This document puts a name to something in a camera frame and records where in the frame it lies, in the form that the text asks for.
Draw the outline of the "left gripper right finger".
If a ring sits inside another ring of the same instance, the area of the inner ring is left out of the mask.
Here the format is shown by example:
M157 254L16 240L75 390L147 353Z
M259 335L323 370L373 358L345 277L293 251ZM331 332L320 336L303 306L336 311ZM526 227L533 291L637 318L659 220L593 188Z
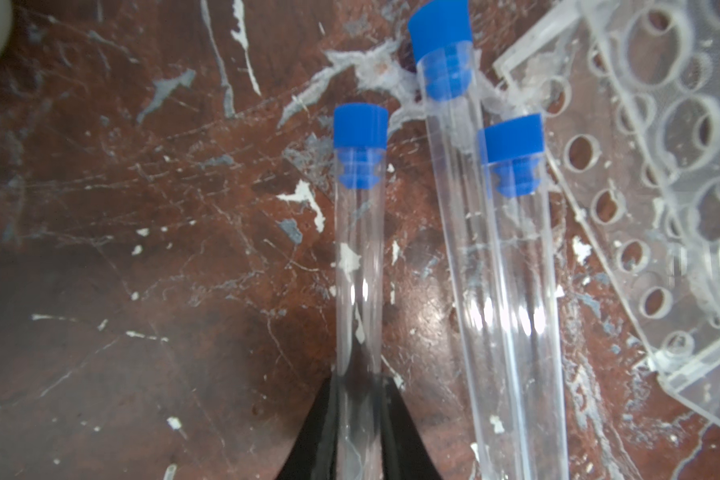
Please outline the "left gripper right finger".
M382 380L381 444L385 479L441 480L402 395L390 377Z

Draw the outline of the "clear acrylic test tube rack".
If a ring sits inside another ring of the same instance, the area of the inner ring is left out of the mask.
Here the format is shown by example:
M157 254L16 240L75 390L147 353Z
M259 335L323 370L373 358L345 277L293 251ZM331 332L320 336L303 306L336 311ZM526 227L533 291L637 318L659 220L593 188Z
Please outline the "clear acrylic test tube rack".
M720 1L563 1L494 67L660 385L720 426Z

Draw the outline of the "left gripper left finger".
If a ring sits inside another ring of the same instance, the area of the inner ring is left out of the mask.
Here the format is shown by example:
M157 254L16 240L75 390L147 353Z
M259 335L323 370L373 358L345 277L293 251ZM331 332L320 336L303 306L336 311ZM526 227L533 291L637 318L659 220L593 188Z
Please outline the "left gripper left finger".
M321 384L277 480L334 480L339 424L335 375Z

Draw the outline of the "test tube blue cap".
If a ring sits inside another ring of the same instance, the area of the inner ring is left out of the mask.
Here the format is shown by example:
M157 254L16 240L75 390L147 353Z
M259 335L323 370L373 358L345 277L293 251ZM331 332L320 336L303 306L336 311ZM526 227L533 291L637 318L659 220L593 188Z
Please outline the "test tube blue cap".
M380 383L388 112L337 107L335 246L338 376L336 476L380 479Z
M517 469L504 439L508 375L492 221L482 169L483 112L469 7L430 1L408 22L446 243L481 475Z
M512 427L521 479L569 476L543 117L485 128Z

